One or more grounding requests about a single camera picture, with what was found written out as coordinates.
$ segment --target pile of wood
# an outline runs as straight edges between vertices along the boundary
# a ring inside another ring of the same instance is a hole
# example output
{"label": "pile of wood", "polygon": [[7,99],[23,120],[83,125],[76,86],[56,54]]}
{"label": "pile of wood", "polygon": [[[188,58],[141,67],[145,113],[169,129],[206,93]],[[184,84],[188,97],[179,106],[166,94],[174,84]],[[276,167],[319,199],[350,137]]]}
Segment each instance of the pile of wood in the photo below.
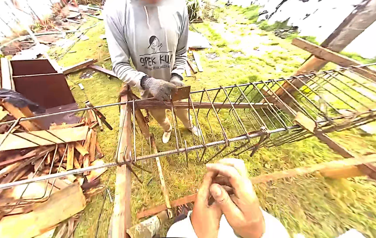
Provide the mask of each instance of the pile of wood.
{"label": "pile of wood", "polygon": [[[76,124],[52,124],[48,130],[41,130],[37,120],[14,128],[0,125],[0,143],[11,131],[0,146],[0,184],[104,164],[99,121],[92,111],[86,115]],[[28,107],[0,101],[0,122],[30,116]],[[105,170],[0,190],[0,237],[71,237],[86,200],[104,190],[99,176]]]}

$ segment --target brown plywood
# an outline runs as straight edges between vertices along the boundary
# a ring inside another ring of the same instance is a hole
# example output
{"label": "brown plywood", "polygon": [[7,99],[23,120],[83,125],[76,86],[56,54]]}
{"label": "brown plywood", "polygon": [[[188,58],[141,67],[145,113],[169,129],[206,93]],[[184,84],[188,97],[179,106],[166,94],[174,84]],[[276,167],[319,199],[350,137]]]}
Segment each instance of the brown plywood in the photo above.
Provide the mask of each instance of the brown plywood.
{"label": "brown plywood", "polygon": [[45,108],[75,103],[63,74],[20,76],[13,80],[17,92]]}
{"label": "brown plywood", "polygon": [[13,76],[57,73],[47,59],[12,60],[10,63]]}

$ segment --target hand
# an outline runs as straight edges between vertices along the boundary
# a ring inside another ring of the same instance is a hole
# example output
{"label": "hand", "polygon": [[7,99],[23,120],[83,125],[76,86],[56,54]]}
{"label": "hand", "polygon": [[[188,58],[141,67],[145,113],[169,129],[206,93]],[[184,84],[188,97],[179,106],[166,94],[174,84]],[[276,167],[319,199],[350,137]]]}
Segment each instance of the hand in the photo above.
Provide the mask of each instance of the hand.
{"label": "hand", "polygon": [[175,84],[176,87],[184,86],[185,84],[182,82],[182,77],[179,74],[172,74],[172,77],[170,77],[170,83]]}
{"label": "hand", "polygon": [[162,79],[149,77],[146,80],[141,80],[141,86],[145,90],[149,90],[154,98],[160,101],[170,100],[170,96],[176,93],[176,86]]}
{"label": "hand", "polygon": [[[222,175],[210,186],[210,192],[235,233],[243,238],[261,237],[265,232],[264,218],[244,161],[226,158],[206,166],[209,172]],[[232,187],[234,194],[228,195],[222,185]]]}
{"label": "hand", "polygon": [[216,238],[219,231],[222,211],[217,203],[208,205],[210,185],[217,172],[209,171],[204,175],[203,183],[197,193],[194,208],[191,213],[191,224],[198,238]]}

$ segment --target person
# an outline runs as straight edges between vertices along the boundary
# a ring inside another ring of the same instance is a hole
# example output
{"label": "person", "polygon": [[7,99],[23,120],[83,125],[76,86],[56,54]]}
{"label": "person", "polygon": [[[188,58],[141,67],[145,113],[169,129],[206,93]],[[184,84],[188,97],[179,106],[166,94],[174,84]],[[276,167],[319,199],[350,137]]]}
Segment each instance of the person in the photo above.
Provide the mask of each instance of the person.
{"label": "person", "polygon": [[[103,9],[113,72],[141,90],[143,99],[170,100],[177,86],[184,85],[188,42],[185,1],[107,0]],[[151,109],[150,113],[164,129],[162,141],[167,143],[172,125],[166,110]],[[188,109],[178,109],[175,115],[198,136]]]}
{"label": "person", "polygon": [[285,227],[260,208],[243,160],[207,164],[194,208],[174,223],[167,237],[288,238]]}

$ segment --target gray hoodie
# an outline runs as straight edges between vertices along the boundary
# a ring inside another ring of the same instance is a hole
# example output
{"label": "gray hoodie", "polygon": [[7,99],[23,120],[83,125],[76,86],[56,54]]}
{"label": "gray hoodie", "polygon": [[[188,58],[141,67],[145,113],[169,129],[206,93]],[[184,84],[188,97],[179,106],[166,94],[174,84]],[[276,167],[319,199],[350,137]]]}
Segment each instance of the gray hoodie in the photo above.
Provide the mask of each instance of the gray hoodie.
{"label": "gray hoodie", "polygon": [[147,97],[140,86],[146,74],[166,81],[172,73],[182,76],[188,41],[185,0],[162,0],[156,5],[143,0],[107,0],[103,9],[108,50],[119,79]]}

